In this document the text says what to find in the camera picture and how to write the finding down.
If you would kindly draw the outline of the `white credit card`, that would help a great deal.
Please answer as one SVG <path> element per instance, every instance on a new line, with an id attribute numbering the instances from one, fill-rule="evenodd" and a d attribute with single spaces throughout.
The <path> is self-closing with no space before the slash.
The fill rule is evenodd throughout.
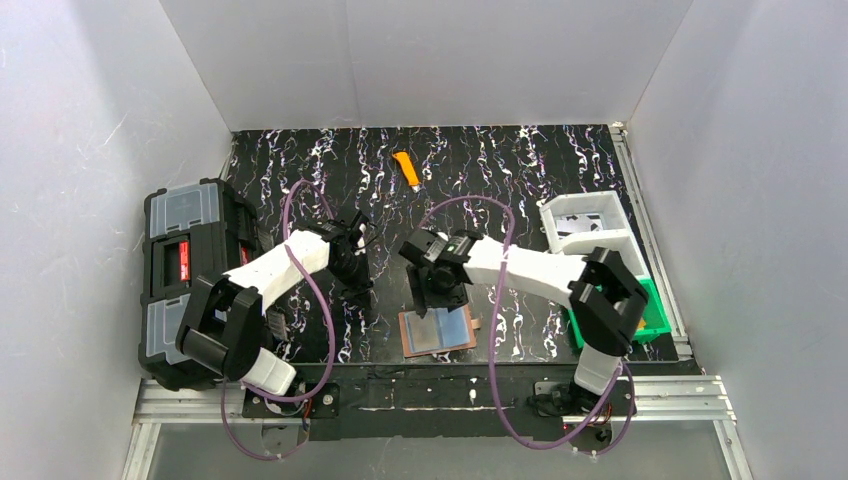
<path id="1" fill-rule="evenodd" d="M 596 214 L 570 214 L 555 219 L 556 231 L 560 236 L 593 232 L 603 229 L 603 222 Z"/>

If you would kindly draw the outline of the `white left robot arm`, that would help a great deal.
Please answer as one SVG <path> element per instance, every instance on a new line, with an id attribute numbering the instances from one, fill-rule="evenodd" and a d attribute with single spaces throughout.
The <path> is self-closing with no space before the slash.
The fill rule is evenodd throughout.
<path id="1" fill-rule="evenodd" d="M 344 209 L 292 232 L 243 266 L 216 277 L 198 276 L 177 330 L 177 350 L 258 395 L 290 401 L 296 371 L 270 350 L 267 310 L 323 270 L 341 283 L 344 300 L 366 307 L 373 286 L 365 238 L 369 224 L 362 211 Z"/>

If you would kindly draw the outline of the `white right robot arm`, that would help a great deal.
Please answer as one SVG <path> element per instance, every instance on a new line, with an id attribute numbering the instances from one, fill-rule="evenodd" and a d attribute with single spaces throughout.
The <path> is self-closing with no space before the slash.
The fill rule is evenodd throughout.
<path id="1" fill-rule="evenodd" d="M 468 230 L 447 236 L 419 228 L 399 254 L 408 263 L 419 314 L 465 306 L 469 285 L 512 289 L 565 307 L 584 340 L 573 382 L 595 395 L 617 378 L 650 302 L 620 252 L 602 246 L 576 255 L 552 254 Z"/>

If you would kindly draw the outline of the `orange utility knife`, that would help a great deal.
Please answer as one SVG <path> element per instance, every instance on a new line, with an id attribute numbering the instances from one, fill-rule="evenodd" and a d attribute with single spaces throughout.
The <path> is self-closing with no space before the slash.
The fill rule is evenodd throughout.
<path id="1" fill-rule="evenodd" d="M 414 192 L 418 192 L 421 188 L 421 181 L 419 179 L 417 170 L 412 162 L 411 156 L 405 151 L 399 151 L 393 153 L 392 158 L 397 162 L 397 164 L 401 168 L 401 171 L 409 187 Z"/>

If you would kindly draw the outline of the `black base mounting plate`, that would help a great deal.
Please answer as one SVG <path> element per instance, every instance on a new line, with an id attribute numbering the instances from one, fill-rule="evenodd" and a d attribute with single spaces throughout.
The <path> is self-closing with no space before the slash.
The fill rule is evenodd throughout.
<path id="1" fill-rule="evenodd" d="M 504 411 L 523 438 L 559 439 L 560 420 L 541 417 L 528 403 L 538 383 L 567 383 L 575 363 L 501 363 L 496 383 Z M 388 438 L 505 437 L 485 364 L 338 364 L 309 422 L 312 441 Z"/>

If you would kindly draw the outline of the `white plastic bin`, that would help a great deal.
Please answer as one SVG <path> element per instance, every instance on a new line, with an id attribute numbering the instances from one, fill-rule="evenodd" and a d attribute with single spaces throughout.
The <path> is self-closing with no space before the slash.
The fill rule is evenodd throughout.
<path id="1" fill-rule="evenodd" d="M 595 247 L 618 251 L 637 278 L 649 269 L 618 195 L 612 191 L 559 195 L 539 207 L 549 251 L 588 255 Z"/>

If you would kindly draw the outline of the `green plastic bin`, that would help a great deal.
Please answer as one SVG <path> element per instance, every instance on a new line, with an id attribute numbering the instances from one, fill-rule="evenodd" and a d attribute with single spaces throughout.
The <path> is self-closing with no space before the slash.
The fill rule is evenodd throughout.
<path id="1" fill-rule="evenodd" d="M 568 315 L 580 348 L 588 345 L 607 355 L 622 356 L 629 349 L 626 342 L 646 343 L 671 331 L 653 279 L 639 277 L 638 283 L 647 296 L 639 320 L 636 304 L 628 306 L 628 299 L 610 299 L 602 286 L 576 282 Z"/>

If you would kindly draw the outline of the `aluminium frame rail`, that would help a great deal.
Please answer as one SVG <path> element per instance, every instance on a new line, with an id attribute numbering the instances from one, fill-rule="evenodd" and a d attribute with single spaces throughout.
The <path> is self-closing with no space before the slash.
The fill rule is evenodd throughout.
<path id="1" fill-rule="evenodd" d="M 736 430 L 736 414 L 718 375 L 636 376 L 635 401 L 638 421 L 707 421 L 715 428 L 732 479 L 751 479 Z M 209 390 L 170 391 L 154 381 L 141 383 L 133 419 L 130 453 L 125 479 L 147 476 L 164 424 L 218 424 L 220 394 Z"/>

